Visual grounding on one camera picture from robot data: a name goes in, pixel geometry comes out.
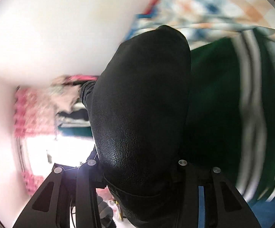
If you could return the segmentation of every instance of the plaid fabric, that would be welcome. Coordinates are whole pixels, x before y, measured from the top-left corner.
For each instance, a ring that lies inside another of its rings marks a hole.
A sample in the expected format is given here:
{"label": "plaid fabric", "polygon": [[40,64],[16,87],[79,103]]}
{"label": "plaid fabric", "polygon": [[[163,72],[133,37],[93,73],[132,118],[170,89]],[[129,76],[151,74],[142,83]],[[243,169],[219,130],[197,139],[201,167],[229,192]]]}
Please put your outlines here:
{"label": "plaid fabric", "polygon": [[[191,50],[257,28],[268,39],[275,68],[274,0],[159,0],[147,13],[137,15],[126,39],[161,25],[184,34]],[[261,197],[269,200],[267,193],[266,189]]]}

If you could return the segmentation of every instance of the pink fabric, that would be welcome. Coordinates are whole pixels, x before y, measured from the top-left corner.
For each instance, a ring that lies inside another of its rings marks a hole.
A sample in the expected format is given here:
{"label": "pink fabric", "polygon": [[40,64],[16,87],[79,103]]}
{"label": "pink fabric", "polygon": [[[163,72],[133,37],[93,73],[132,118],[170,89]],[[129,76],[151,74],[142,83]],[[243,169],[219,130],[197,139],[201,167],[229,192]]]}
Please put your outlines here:
{"label": "pink fabric", "polygon": [[97,81],[97,79],[98,79],[98,76],[76,74],[76,75],[68,77],[66,79],[66,82],[74,82],[74,81]]}
{"label": "pink fabric", "polygon": [[55,112],[49,95],[40,89],[19,89],[15,97],[15,136],[17,138],[55,133]]}
{"label": "pink fabric", "polygon": [[108,202],[109,200],[114,199],[113,195],[110,193],[110,190],[108,187],[101,189],[96,189],[97,194],[105,201]]}
{"label": "pink fabric", "polygon": [[143,14],[151,14],[153,7],[158,4],[159,1],[160,0],[151,0]]}
{"label": "pink fabric", "polygon": [[53,93],[50,95],[51,102],[57,107],[57,112],[72,112],[72,106],[79,98],[78,90],[80,85],[77,86],[64,86],[62,93]]}
{"label": "pink fabric", "polygon": [[52,81],[52,85],[68,84],[74,81],[97,81],[98,76],[76,74],[73,76],[61,75]]}
{"label": "pink fabric", "polygon": [[30,196],[35,194],[39,186],[43,183],[43,176],[35,176],[30,171],[22,172],[22,176],[25,182],[25,187]]}

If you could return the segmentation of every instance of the black cable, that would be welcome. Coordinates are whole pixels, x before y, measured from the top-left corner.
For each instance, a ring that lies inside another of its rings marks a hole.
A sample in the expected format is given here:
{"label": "black cable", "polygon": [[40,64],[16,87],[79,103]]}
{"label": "black cable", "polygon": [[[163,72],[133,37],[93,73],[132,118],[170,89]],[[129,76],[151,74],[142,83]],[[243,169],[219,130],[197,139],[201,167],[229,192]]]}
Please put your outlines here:
{"label": "black cable", "polygon": [[75,224],[74,224],[74,219],[73,219],[73,207],[72,207],[72,201],[73,199],[71,199],[71,203],[70,203],[70,209],[71,209],[71,219],[72,219],[72,224],[74,226],[74,228],[76,228]]}

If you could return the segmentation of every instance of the clothing pile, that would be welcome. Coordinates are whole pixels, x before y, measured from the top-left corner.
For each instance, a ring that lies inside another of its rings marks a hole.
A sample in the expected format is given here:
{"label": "clothing pile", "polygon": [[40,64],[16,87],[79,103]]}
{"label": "clothing pile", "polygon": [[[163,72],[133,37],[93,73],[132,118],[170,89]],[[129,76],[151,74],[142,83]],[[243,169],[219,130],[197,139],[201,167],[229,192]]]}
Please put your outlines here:
{"label": "clothing pile", "polygon": [[56,108],[56,126],[64,136],[92,137],[88,111],[79,99],[79,90],[97,76],[60,76],[48,88],[51,103]]}
{"label": "clothing pile", "polygon": [[169,25],[187,39],[190,162],[219,164],[245,197],[275,198],[274,0],[154,0],[127,39]]}

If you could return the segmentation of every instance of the pink curtain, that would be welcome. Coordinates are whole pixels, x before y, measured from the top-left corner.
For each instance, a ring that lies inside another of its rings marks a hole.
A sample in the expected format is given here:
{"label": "pink curtain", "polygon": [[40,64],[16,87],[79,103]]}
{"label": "pink curtain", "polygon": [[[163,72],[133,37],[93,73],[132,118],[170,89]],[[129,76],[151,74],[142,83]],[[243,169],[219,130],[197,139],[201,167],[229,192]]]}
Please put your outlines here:
{"label": "pink curtain", "polygon": [[41,89],[20,88],[15,95],[17,138],[55,133],[55,111],[49,95]]}
{"label": "pink curtain", "polygon": [[40,185],[44,181],[43,176],[35,176],[30,171],[22,172],[22,176],[25,182],[26,190],[30,196],[35,194],[37,189],[40,187]]}

